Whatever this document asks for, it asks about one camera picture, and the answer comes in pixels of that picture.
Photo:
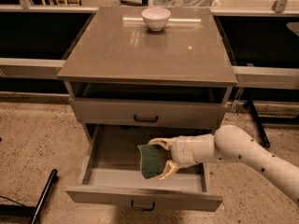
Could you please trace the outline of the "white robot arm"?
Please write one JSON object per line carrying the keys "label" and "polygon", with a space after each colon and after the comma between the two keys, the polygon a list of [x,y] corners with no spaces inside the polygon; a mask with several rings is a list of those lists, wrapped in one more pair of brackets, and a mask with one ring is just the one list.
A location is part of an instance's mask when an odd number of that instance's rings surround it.
{"label": "white robot arm", "polygon": [[171,153],[171,160],[166,162],[158,179],[199,163],[239,161],[299,204],[299,168],[267,151],[234,125],[223,125],[214,134],[154,138],[148,145],[160,146]]}

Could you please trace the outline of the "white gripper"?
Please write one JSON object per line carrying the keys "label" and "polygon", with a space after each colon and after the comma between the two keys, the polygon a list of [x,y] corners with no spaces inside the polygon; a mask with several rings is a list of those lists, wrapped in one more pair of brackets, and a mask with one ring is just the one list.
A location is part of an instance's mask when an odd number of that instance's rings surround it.
{"label": "white gripper", "polygon": [[168,178],[180,168],[189,168],[197,164],[193,153],[192,136],[179,136],[174,139],[154,138],[149,140],[149,145],[171,150],[172,161],[166,162],[163,172],[156,176],[158,180]]}

